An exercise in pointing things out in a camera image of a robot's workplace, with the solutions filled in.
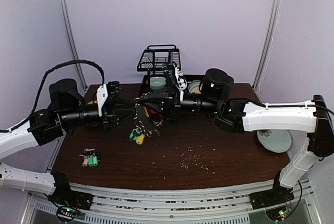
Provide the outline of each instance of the white wall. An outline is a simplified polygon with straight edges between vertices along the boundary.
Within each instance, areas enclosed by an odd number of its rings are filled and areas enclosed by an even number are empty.
[[[186,74],[217,67],[253,82],[272,0],[67,0],[80,58],[101,64],[107,80],[141,82],[150,44],[176,44]],[[83,67],[88,84],[100,77]]]
[[[71,60],[59,0],[0,0],[0,128],[31,111],[44,72]],[[47,87],[74,77],[74,67],[48,78],[38,109],[50,103]],[[11,166],[45,171],[55,143],[27,149],[2,160]],[[26,192],[0,189],[0,223],[17,223]]]
[[[264,82],[263,102],[291,102],[325,97],[334,109],[334,0],[283,0]],[[305,135],[293,133],[294,155]],[[334,157],[309,173],[324,223],[334,223]]]

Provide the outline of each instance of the brown tabletop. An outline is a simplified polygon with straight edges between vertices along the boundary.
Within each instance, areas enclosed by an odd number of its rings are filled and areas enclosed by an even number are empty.
[[[91,86],[91,98],[97,86]],[[122,85],[121,97],[138,96],[139,84]],[[257,100],[249,84],[234,84],[231,98]],[[65,137],[53,171],[69,182],[136,190],[184,190],[222,187],[273,179],[289,162],[288,155],[266,150],[256,133],[231,134],[208,126],[203,115],[181,115],[177,124],[164,122],[160,136],[146,137],[139,146],[129,142],[134,121],[104,134],[102,127],[81,127]],[[97,167],[82,167],[79,155],[95,148]]]

